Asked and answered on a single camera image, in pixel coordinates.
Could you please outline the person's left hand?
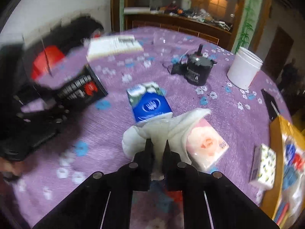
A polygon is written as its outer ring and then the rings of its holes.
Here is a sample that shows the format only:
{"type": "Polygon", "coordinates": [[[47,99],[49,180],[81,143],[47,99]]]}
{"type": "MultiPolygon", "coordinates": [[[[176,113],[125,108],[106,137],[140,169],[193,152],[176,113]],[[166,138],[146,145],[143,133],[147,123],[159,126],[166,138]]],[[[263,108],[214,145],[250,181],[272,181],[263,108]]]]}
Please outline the person's left hand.
{"type": "Polygon", "coordinates": [[[8,161],[1,157],[1,176],[5,182],[16,182],[25,170],[24,161],[8,161]]]}

